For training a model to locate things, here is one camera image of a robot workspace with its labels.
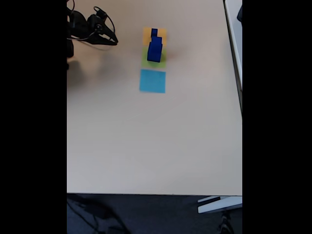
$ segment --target floor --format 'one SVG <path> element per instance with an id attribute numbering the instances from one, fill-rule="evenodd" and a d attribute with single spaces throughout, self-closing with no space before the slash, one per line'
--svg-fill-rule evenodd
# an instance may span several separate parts
<path id="1" fill-rule="evenodd" d="M 196 201 L 203 196 L 174 195 L 81 195 L 92 198 L 119 215 L 131 234 L 217 234 L 221 213 L 198 214 Z M 70 203 L 90 223 L 92 215 Z M 242 234 L 242 209 L 232 210 L 230 223 L 235 234 Z M 99 230 L 118 224 L 98 219 Z M 93 230 L 67 206 L 67 233 L 92 234 Z"/>

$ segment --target colored paper square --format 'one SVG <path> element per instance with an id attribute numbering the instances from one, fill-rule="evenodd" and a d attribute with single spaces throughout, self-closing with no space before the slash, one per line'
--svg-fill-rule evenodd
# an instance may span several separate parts
<path id="1" fill-rule="evenodd" d="M 166 93 L 166 73 L 141 69 L 140 91 Z"/>
<path id="2" fill-rule="evenodd" d="M 152 33 L 151 27 L 143 28 L 143 45 L 148 46 L 150 44 L 152 40 L 151 33 Z M 158 28 L 157 36 L 162 37 L 162 45 L 167 46 L 167 30 L 165 28 Z"/>
<path id="3" fill-rule="evenodd" d="M 147 68 L 165 68 L 166 67 L 167 50 L 164 47 L 162 47 L 162 50 L 161 50 L 160 62 L 148 61 L 147 52 L 148 52 L 148 47 L 143 47 L 142 62 L 141 62 L 142 67 L 147 67 Z"/>

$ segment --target table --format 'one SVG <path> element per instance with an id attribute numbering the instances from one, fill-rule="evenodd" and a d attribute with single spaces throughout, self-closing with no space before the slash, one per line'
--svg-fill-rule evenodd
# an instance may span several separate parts
<path id="1" fill-rule="evenodd" d="M 119 44 L 74 41 L 67 192 L 242 195 L 242 115 L 222 0 L 76 0 Z M 166 93 L 139 91 L 143 27 L 167 29 Z"/>

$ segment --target blue block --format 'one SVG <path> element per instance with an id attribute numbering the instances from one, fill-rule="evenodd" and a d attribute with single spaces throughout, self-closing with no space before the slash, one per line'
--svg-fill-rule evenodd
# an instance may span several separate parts
<path id="1" fill-rule="evenodd" d="M 160 62 L 161 50 L 161 38 L 152 37 L 152 41 L 150 42 L 150 45 L 148 47 L 147 60 L 152 62 Z"/>
<path id="2" fill-rule="evenodd" d="M 162 38 L 161 37 L 152 37 L 152 43 L 162 44 Z"/>
<path id="3" fill-rule="evenodd" d="M 152 28 L 151 37 L 157 37 L 158 29 Z"/>
<path id="4" fill-rule="evenodd" d="M 140 91 L 166 93 L 166 73 L 141 69 Z"/>

